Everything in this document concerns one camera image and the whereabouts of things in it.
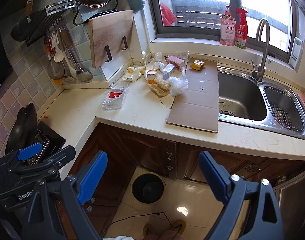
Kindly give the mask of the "clear plastic food tray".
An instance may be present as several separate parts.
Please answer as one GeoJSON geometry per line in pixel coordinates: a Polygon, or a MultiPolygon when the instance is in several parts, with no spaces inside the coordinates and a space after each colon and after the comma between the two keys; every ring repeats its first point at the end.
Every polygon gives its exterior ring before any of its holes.
{"type": "Polygon", "coordinates": [[[128,93],[128,87],[109,89],[103,100],[102,108],[104,110],[121,109],[123,107],[127,93],[128,93]]]}

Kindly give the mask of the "clear plastic bag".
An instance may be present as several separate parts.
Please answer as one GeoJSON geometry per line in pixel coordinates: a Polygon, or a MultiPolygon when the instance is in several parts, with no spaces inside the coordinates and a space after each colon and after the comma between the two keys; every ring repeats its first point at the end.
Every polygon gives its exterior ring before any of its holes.
{"type": "Polygon", "coordinates": [[[169,91],[172,96],[178,96],[188,89],[189,81],[184,78],[170,77],[169,78],[169,91]]]}

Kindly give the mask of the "brown wooden cabinet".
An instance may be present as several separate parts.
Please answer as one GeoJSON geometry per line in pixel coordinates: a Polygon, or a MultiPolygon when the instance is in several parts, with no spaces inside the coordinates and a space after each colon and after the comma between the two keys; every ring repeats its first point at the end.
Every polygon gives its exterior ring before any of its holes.
{"type": "MultiPolygon", "coordinates": [[[[148,225],[161,235],[179,220],[186,223],[184,239],[203,239],[210,232],[223,204],[216,200],[200,170],[202,147],[97,124],[78,148],[70,172],[77,173],[101,150],[108,155],[108,166],[84,210],[103,237],[142,239],[148,225]],[[153,204],[142,204],[131,193],[133,181],[144,173],[157,174],[165,183],[163,197],[153,204]]],[[[268,179],[279,201],[285,237],[296,236],[305,223],[305,161],[214,149],[210,154],[242,179],[268,179]]]]}

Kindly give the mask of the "mesh strainer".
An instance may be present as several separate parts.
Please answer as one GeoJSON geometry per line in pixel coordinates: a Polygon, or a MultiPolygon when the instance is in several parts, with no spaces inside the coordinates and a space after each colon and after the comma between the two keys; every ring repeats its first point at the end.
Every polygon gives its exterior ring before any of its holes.
{"type": "Polygon", "coordinates": [[[61,62],[55,62],[54,58],[52,57],[47,66],[47,73],[51,79],[60,80],[65,75],[64,65],[61,62]]]}

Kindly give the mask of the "flat brown cardboard sheet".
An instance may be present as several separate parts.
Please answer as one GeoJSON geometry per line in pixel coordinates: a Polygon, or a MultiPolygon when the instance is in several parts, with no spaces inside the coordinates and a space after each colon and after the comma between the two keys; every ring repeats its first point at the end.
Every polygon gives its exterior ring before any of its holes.
{"type": "Polygon", "coordinates": [[[166,123],[218,132],[219,75],[217,63],[206,61],[201,70],[187,67],[188,88],[176,96],[166,123]]]}

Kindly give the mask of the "steel ladle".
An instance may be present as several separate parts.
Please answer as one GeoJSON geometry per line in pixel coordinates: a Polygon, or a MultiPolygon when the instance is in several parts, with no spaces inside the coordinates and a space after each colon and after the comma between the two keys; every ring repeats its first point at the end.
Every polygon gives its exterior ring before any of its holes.
{"type": "Polygon", "coordinates": [[[88,70],[86,70],[84,64],[82,64],[81,62],[77,51],[75,50],[75,48],[73,48],[73,43],[68,30],[60,28],[59,33],[61,40],[65,45],[67,53],[69,54],[69,67],[73,69],[71,74],[74,75],[77,80],[82,83],[90,82],[93,79],[93,75],[88,70]]]}

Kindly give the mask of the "white rice spoon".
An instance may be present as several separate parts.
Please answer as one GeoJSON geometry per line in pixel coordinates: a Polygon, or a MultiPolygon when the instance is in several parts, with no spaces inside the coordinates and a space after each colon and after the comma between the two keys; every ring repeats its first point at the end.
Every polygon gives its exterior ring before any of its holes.
{"type": "Polygon", "coordinates": [[[56,52],[54,54],[54,62],[59,63],[59,62],[63,61],[64,54],[63,54],[62,50],[59,48],[59,41],[58,41],[58,37],[57,37],[57,32],[53,31],[52,36],[53,36],[54,48],[56,50],[56,52]]]}

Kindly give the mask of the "white crumpled paper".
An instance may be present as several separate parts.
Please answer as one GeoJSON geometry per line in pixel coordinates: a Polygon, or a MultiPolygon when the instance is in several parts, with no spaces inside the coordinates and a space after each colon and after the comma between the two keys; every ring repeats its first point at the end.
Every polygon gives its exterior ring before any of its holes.
{"type": "Polygon", "coordinates": [[[125,82],[135,82],[144,75],[145,67],[128,67],[126,73],[122,76],[125,82]]]}

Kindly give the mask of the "noodle cake in wrapper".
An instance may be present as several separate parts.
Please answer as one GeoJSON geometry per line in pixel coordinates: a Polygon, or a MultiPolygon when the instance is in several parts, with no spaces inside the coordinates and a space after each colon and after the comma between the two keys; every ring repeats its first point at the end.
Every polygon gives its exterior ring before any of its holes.
{"type": "Polygon", "coordinates": [[[170,93],[170,83],[157,77],[155,83],[149,84],[149,89],[159,98],[163,98],[170,93]]]}

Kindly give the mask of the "orange cup with lid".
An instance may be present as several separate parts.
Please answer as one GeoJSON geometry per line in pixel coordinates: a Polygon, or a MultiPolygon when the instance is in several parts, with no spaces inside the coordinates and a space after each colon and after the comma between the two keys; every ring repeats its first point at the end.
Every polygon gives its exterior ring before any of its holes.
{"type": "Polygon", "coordinates": [[[158,71],[155,69],[151,69],[147,71],[147,81],[148,84],[157,84],[156,78],[158,77],[158,71]]]}

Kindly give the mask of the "yellow snack wrapper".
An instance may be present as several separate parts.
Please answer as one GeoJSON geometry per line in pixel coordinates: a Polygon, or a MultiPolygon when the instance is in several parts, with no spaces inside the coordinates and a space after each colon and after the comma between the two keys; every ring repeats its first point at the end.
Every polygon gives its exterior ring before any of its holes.
{"type": "Polygon", "coordinates": [[[201,60],[194,60],[193,63],[190,64],[190,68],[194,70],[202,70],[202,68],[205,66],[205,62],[201,60]]]}

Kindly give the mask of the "pink carton box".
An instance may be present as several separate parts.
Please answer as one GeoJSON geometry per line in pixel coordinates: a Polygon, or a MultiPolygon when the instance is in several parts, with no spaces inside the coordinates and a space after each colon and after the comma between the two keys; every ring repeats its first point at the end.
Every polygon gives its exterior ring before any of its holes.
{"type": "Polygon", "coordinates": [[[165,60],[167,63],[171,63],[171,64],[175,65],[176,69],[179,70],[180,72],[183,69],[186,69],[186,62],[184,60],[178,58],[177,56],[168,55],[165,57],[165,60]]]}

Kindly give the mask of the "red spray bottle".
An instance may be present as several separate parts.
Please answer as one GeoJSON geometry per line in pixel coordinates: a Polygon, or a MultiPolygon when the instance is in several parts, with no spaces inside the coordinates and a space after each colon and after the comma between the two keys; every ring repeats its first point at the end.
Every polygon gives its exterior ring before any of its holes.
{"type": "Polygon", "coordinates": [[[246,43],[248,38],[248,24],[246,21],[247,13],[248,12],[243,8],[236,9],[234,44],[241,49],[246,49],[246,43]]]}

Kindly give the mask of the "pink refill pouch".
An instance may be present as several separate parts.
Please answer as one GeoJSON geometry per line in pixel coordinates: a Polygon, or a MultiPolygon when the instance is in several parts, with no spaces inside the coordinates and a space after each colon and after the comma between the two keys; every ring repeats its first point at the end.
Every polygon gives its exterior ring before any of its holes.
{"type": "Polygon", "coordinates": [[[235,18],[231,16],[230,6],[225,5],[225,12],[220,17],[220,43],[225,46],[234,46],[235,18]]]}

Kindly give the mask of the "red cloth outside window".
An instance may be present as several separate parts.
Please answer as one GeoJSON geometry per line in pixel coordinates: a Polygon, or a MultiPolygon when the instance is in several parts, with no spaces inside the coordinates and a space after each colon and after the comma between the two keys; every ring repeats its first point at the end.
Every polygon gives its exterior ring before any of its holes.
{"type": "Polygon", "coordinates": [[[163,25],[166,26],[166,27],[170,27],[173,23],[176,22],[176,20],[177,20],[176,16],[163,3],[160,4],[160,8],[161,8],[163,25]]]}

